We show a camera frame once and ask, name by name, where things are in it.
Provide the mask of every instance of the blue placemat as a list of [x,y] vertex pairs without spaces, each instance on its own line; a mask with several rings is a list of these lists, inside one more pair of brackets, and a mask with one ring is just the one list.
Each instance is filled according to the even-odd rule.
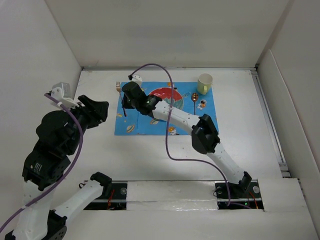
[[[170,104],[171,97],[171,84],[170,82],[143,82],[141,85],[142,90],[145,94],[150,93],[161,97],[164,101]],[[196,82],[176,82],[174,83],[174,102],[173,106],[181,109],[187,113],[194,114],[194,102],[191,100],[192,93],[197,92]],[[199,99],[195,104],[196,115],[202,116],[208,114],[218,129],[218,122],[216,117],[216,109],[214,103],[213,92],[210,90],[206,95],[199,94]],[[124,116],[123,109],[121,107],[121,101],[119,97],[117,114],[115,120],[115,131],[116,136],[127,136],[127,135],[165,135],[166,134],[166,122],[153,119],[149,116],[141,115],[135,109],[126,109],[127,117]],[[187,135],[187,133],[179,127],[170,125],[170,135]]]

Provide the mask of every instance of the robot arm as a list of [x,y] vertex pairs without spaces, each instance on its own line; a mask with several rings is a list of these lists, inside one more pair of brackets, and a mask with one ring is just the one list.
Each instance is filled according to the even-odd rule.
[[[78,97],[80,102],[76,103],[70,97],[70,87],[66,83],[53,86],[50,95],[70,109],[83,133],[107,119],[108,102],[93,101],[82,95]],[[5,236],[5,240],[60,240],[74,217],[101,196],[104,188],[107,193],[111,187],[111,178],[97,172],[85,187],[55,210],[50,210],[55,189],[29,205],[30,201],[61,181],[71,163],[67,156],[75,153],[80,142],[80,132],[74,120],[60,110],[46,114],[36,134],[39,140],[24,161],[22,172],[24,211],[16,228]]]
[[[168,121],[170,105],[160,97],[146,95],[138,84],[129,82],[122,87],[122,106],[137,109],[141,114]],[[252,180],[250,175],[239,167],[224,149],[218,131],[207,114],[192,115],[175,107],[172,108],[170,123],[191,135],[192,147],[207,155],[225,174],[231,188],[245,192]]]

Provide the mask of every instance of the white mug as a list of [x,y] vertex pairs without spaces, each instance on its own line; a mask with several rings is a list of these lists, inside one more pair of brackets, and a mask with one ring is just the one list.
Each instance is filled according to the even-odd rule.
[[202,73],[198,76],[198,84],[196,89],[202,95],[206,95],[212,85],[213,77],[208,73]]

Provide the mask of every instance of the purple cable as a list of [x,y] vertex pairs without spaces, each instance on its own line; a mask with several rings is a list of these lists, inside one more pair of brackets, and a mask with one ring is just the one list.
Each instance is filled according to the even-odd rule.
[[[58,104],[59,101],[54,99],[52,96],[50,96],[49,94],[44,94],[45,97],[47,97],[48,99],[50,99],[51,101],[53,101],[54,103]],[[43,199],[45,196],[47,196],[49,193],[51,193],[65,178],[66,176],[68,176],[68,174],[71,172],[71,170],[74,168],[80,152],[81,152],[81,148],[82,148],[82,144],[84,142],[84,133],[82,131],[82,128],[80,126],[80,123],[78,122],[78,120],[76,119],[76,117],[72,114],[72,112],[66,108],[66,106],[64,106],[63,104],[60,105],[60,107],[72,118],[72,120],[74,121],[75,125],[77,126],[79,133],[80,133],[80,139],[79,139],[79,147],[78,150],[74,156],[74,159],[70,165],[70,167],[65,171],[65,173],[62,175],[62,177],[52,186],[50,187],[47,191],[43,192],[42,194],[40,194],[39,196],[35,197],[33,200],[31,200],[30,202],[28,202],[25,206],[26,207],[30,207],[32,204],[38,202],[39,200]],[[20,208],[18,211],[16,211],[11,217],[8,218],[7,221],[5,221],[5,223],[1,226],[0,228],[0,233],[5,229],[5,227],[18,215],[20,214],[22,211],[24,210],[24,208]]]
[[233,205],[238,205],[238,206],[242,206],[242,207],[245,207],[245,208],[249,208],[251,209],[250,207],[246,206],[246,205],[243,205],[243,204],[240,204],[240,203],[233,203],[231,202],[231,194],[230,194],[230,188],[229,188],[229,184],[228,184],[228,180],[226,178],[226,176],[224,175],[224,173],[214,164],[212,164],[211,162],[208,162],[208,161],[204,161],[204,160],[199,160],[199,159],[179,159],[179,158],[174,158],[170,155],[169,153],[169,147],[168,147],[168,131],[169,131],[169,124],[170,124],[170,118],[171,118],[171,112],[172,112],[172,107],[173,107],[173,96],[174,96],[174,83],[172,81],[172,78],[171,78],[171,75],[170,73],[161,65],[157,64],[157,63],[147,63],[145,65],[142,65],[141,67],[139,67],[138,69],[136,69],[133,73],[131,73],[130,76],[132,76],[133,74],[135,74],[137,71],[139,71],[140,69],[146,67],[146,66],[157,66],[161,69],[163,69],[166,74],[168,75],[169,79],[170,79],[170,83],[171,83],[171,98],[170,98],[170,110],[169,110],[169,114],[168,114],[168,120],[166,122],[166,130],[165,130],[165,150],[166,150],[166,154],[168,155],[168,157],[171,159],[171,160],[174,160],[174,161],[189,161],[189,162],[198,162],[198,163],[204,163],[204,164],[209,164],[211,165],[212,167],[214,167],[215,169],[217,169],[219,171],[219,173],[222,175],[224,181],[225,181],[225,185],[226,185],[226,191],[228,193],[228,203],[227,203],[227,206],[229,206],[230,204],[233,204]]

